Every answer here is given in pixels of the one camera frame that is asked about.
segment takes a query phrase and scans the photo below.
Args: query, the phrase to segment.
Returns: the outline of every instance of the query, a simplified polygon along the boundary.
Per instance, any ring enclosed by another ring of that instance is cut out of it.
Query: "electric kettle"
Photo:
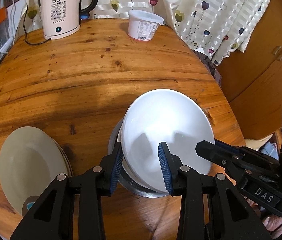
[[[46,40],[60,39],[80,29],[80,15],[92,11],[98,0],[81,10],[81,0],[39,0],[43,35]]]

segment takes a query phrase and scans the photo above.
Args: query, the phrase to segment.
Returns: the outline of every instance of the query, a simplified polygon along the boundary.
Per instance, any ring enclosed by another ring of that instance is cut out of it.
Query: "cabinet handle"
[[[282,48],[282,46],[276,46],[272,54],[276,55],[281,48]]]
[[[277,58],[277,61],[281,61],[282,59],[282,53],[280,54],[280,56]]]

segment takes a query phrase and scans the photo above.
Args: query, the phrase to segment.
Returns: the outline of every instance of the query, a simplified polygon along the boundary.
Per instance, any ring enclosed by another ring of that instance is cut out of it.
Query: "wooden table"
[[[74,174],[82,174],[107,154],[110,134],[133,100],[158,88],[192,98],[215,138],[242,145],[221,89],[175,32],[161,26],[152,41],[140,42],[127,28],[127,20],[97,19],[40,46],[20,38],[0,65],[0,149],[15,129],[35,126],[66,150]],[[29,35],[31,42],[42,39],[42,30]],[[210,174],[220,171],[214,165]],[[176,239],[179,197],[147,199],[118,187],[102,205],[108,240]],[[0,186],[0,234],[9,238],[20,220]]]

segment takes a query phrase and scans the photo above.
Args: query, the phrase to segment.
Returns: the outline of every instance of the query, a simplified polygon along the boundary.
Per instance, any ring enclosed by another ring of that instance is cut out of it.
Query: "pink heart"
[[[158,0],[150,0],[151,6],[155,6],[158,3]]]

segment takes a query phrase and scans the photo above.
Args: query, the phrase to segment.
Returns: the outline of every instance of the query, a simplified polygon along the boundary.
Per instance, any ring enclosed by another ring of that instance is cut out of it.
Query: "wooden cabinet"
[[[282,59],[278,60],[280,57],[282,52],[230,103],[247,139],[264,138],[282,126]]]
[[[229,102],[251,85],[278,57],[282,48],[282,0],[271,0],[244,53],[236,50],[217,67]]]

